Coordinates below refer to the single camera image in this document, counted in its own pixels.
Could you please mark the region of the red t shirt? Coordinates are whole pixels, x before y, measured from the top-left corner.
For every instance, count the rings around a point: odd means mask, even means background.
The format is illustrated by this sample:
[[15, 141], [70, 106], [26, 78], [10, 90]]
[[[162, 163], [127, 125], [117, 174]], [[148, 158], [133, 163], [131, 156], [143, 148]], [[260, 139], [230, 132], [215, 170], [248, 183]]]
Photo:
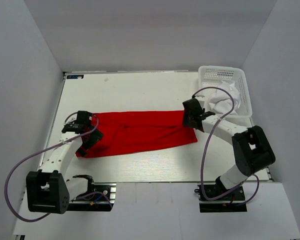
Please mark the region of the red t shirt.
[[103, 112], [92, 118], [103, 137], [92, 147], [75, 153], [100, 158], [157, 151], [196, 143], [195, 130], [182, 125], [183, 111]]

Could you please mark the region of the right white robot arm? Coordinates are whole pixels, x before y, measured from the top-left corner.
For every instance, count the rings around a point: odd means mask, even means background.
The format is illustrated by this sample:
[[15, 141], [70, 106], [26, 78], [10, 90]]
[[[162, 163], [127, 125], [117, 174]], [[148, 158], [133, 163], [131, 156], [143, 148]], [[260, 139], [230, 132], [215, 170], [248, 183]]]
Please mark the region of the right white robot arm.
[[245, 127], [224, 120], [211, 111], [205, 111], [195, 98], [184, 101], [182, 105], [183, 126], [208, 133], [207, 140], [216, 136], [233, 148], [235, 164], [217, 177], [213, 192], [207, 194], [209, 199], [228, 199], [239, 184], [276, 161], [272, 147], [260, 126]]

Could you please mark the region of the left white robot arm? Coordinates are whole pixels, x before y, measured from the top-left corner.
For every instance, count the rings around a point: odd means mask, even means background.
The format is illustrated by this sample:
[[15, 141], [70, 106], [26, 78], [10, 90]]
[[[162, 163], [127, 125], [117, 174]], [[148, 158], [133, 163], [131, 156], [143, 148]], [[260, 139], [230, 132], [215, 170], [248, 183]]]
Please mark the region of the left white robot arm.
[[93, 178], [74, 175], [66, 178], [67, 169], [75, 157], [85, 157], [87, 151], [103, 138], [97, 129], [97, 114], [78, 111], [74, 120], [67, 121], [60, 140], [50, 157], [37, 171], [26, 176], [27, 205], [30, 212], [63, 214], [78, 196], [89, 200], [95, 196]]

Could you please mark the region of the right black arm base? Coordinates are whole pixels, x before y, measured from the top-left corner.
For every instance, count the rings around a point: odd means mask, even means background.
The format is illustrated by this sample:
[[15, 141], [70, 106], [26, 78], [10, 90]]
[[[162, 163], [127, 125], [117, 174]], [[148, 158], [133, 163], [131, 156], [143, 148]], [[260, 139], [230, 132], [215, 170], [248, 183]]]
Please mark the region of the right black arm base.
[[209, 201], [202, 194], [201, 185], [194, 189], [194, 193], [198, 195], [200, 213], [245, 213], [247, 205], [245, 203], [246, 196], [244, 189], [240, 186], [230, 194], [223, 196], [217, 200]]

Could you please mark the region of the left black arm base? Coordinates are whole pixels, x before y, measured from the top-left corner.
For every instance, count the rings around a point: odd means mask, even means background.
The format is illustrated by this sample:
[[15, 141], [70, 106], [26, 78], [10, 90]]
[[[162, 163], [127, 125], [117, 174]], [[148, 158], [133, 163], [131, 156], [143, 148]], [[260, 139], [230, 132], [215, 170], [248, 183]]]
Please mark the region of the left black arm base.
[[116, 183], [98, 183], [90, 175], [75, 175], [66, 180], [70, 196], [68, 211], [109, 212], [115, 203]]

